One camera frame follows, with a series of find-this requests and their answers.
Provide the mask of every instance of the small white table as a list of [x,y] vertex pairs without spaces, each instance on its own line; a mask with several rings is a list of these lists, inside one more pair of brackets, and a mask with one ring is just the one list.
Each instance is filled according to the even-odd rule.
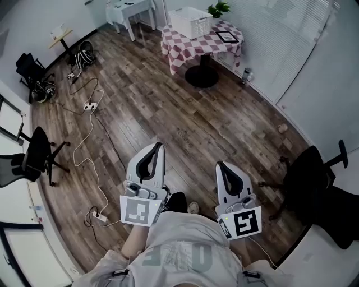
[[129,17],[135,16],[136,23],[139,21],[138,14],[148,10],[152,30],[156,29],[155,20],[153,17],[152,9],[155,9],[153,0],[119,0],[118,2],[110,3],[106,8],[106,20],[108,23],[116,28],[120,33],[118,24],[122,24],[130,33],[132,41],[135,41],[134,32],[132,32]]

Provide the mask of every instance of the white storage basket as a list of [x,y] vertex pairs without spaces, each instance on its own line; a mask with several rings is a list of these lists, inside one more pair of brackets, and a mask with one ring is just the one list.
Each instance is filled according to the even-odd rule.
[[184,7],[168,12],[172,27],[189,39],[195,39],[209,34],[212,15],[204,11]]

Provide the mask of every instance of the round table base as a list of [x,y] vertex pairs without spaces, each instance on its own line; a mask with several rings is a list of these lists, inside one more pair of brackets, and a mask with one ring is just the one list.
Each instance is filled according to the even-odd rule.
[[218,73],[214,68],[204,65],[191,67],[185,74],[186,81],[195,87],[212,87],[218,82]]

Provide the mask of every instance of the red and white tablecloth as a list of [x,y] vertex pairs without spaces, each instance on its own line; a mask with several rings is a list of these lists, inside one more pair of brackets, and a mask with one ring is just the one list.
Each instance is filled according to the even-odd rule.
[[[238,40],[238,43],[224,43],[215,33],[217,31],[229,31]],[[173,30],[172,25],[167,25],[162,30],[162,54],[169,58],[169,69],[175,74],[185,61],[204,54],[220,52],[232,52],[234,54],[234,65],[240,65],[241,46],[244,42],[242,33],[231,23],[219,21],[211,27],[208,35],[190,40],[182,34]]]

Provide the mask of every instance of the black office chair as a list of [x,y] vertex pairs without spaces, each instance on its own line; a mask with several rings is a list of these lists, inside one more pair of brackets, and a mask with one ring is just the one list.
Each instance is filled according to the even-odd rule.
[[54,142],[49,142],[44,130],[37,127],[34,131],[32,138],[28,137],[22,132],[21,124],[18,138],[23,137],[29,141],[29,148],[26,154],[15,155],[0,155],[0,187],[5,187],[8,184],[21,179],[26,178],[32,182],[35,182],[41,175],[41,172],[47,171],[49,175],[49,184],[54,187],[56,184],[52,181],[52,166],[55,165],[67,173],[69,169],[64,168],[60,164],[56,163],[55,157],[60,152],[64,145],[69,146],[69,142],[62,142],[61,145],[51,153],[51,146],[54,146]]
[[30,94],[34,100],[42,103],[54,95],[56,87],[53,81],[49,81],[49,78],[55,75],[52,73],[45,77],[44,66],[39,59],[34,60],[31,53],[22,54],[16,61],[16,67],[16,72],[25,79],[25,81],[21,79],[20,83],[30,89]]
[[340,155],[323,163],[320,153],[315,146],[306,149],[292,165],[288,158],[281,157],[279,160],[286,164],[287,174],[283,179],[283,184],[259,182],[258,186],[268,186],[281,189],[286,193],[284,201],[279,210],[270,220],[279,218],[285,207],[295,210],[297,216],[306,223],[307,212],[301,206],[306,206],[308,196],[313,191],[324,191],[333,185],[335,175],[331,166],[343,162],[344,168],[348,166],[348,156],[343,140],[339,141]]
[[331,186],[315,189],[301,206],[302,220],[322,227],[341,249],[359,240],[359,196]]

